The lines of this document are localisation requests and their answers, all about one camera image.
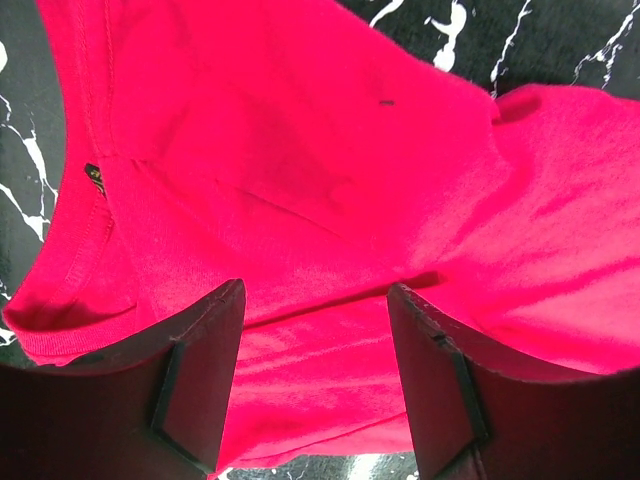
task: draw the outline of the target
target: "black marble surface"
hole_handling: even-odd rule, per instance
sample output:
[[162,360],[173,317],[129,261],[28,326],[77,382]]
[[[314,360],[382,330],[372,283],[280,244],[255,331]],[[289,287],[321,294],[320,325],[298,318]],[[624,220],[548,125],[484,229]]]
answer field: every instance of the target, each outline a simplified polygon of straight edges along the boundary
[[[640,100],[640,0],[341,0],[414,56],[494,95],[536,82]],[[0,0],[0,308],[46,238],[64,164],[55,68],[31,0]],[[28,364],[0,322],[0,362]],[[2,394],[10,386],[0,386]],[[418,477],[412,454],[299,457],[221,478]]]

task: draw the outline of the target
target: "red t-shirt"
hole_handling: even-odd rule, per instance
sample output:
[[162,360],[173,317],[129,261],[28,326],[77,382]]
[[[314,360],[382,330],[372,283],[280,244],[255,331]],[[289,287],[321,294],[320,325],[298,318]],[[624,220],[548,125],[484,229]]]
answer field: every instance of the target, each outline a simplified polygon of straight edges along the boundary
[[331,0],[39,7],[67,158],[4,312],[37,362],[244,279],[220,468],[411,449],[396,281],[536,357],[640,364],[640,103],[535,85],[494,101]]

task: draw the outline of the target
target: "stitching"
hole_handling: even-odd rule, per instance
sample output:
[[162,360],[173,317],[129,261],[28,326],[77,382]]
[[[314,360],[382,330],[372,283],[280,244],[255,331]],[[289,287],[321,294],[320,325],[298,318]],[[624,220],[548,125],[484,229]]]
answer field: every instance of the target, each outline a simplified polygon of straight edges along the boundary
[[111,150],[114,152],[118,152],[116,147],[115,137],[113,136],[113,122],[111,119],[113,118],[113,96],[114,96],[114,83],[115,83],[115,70],[114,70],[114,60],[113,60],[113,40],[111,35],[111,2],[110,0],[105,0],[104,2],[104,29],[107,38],[107,64],[109,68],[109,85],[107,90],[107,125],[109,129],[109,140],[111,142]]

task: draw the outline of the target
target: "clothing tag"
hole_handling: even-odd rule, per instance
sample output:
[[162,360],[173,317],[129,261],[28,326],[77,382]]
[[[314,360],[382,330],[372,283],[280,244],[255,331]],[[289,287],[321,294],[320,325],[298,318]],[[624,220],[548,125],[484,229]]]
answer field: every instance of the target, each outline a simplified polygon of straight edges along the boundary
[[89,175],[89,178],[91,179],[93,184],[96,187],[98,187],[98,190],[100,190],[100,193],[102,193],[102,195],[106,197],[106,192],[104,190],[104,183],[102,183],[102,174],[100,173],[100,169],[95,165],[91,165],[90,163],[87,163],[84,167],[84,171],[87,175]]

